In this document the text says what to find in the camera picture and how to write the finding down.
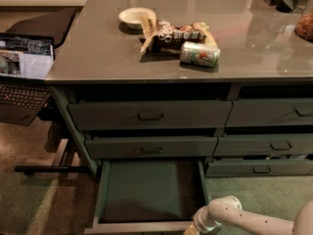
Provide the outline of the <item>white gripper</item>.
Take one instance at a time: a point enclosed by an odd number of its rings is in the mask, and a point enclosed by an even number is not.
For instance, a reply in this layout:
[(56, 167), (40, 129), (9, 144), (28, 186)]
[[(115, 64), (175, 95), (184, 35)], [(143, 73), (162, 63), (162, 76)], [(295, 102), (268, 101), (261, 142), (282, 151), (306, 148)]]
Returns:
[(191, 224), (183, 235), (200, 235), (200, 233), (218, 233), (221, 224), (209, 217), (208, 206), (200, 208), (193, 217)]

